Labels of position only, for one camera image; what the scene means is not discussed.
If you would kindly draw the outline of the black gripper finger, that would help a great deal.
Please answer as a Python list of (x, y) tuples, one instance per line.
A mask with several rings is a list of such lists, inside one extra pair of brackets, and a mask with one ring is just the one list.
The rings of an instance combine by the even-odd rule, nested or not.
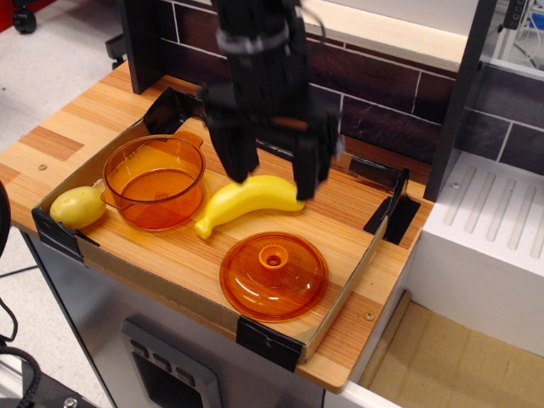
[(259, 165), (256, 139), (239, 121), (207, 120), (212, 145), (227, 175), (243, 183)]
[(302, 133), (297, 137), (292, 169), (299, 201), (315, 196), (320, 183), (328, 178), (333, 156), (334, 139), (327, 132)]

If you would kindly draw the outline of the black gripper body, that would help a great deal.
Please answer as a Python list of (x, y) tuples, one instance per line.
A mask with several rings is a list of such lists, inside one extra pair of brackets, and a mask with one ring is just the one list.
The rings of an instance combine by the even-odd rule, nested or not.
[(290, 29), (255, 36), (220, 29), (217, 40), (230, 80), (207, 84), (199, 92), (206, 124), (208, 119), (239, 121), (255, 137), (256, 147), (262, 140), (292, 154), (302, 133), (327, 132), (334, 139), (334, 156), (344, 152), (338, 110), (310, 90), (302, 35)]

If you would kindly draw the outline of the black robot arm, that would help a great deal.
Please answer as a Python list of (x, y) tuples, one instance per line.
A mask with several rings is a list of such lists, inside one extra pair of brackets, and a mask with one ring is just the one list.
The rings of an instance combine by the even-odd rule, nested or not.
[(216, 38), (230, 80), (199, 97), (212, 145), (225, 172), (243, 182), (259, 164), (262, 141), (292, 154), (297, 198), (327, 179), (340, 151), (339, 110), (309, 84), (309, 48), (299, 1), (216, 1)]

